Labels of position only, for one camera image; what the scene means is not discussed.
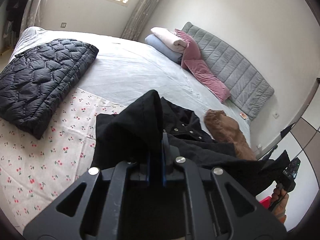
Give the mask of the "person's right hand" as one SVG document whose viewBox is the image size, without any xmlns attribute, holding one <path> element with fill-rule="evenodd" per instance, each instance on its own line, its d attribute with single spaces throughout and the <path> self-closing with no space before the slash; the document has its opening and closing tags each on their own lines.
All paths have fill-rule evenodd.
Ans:
<svg viewBox="0 0 320 240">
<path fill-rule="evenodd" d="M 289 195 L 284 189 L 281 189 L 281 185 L 277 184 L 271 195 L 271 203 L 276 203 L 276 207 L 271 213 L 282 223 L 286 220 L 286 206 L 289 200 Z"/>
</svg>

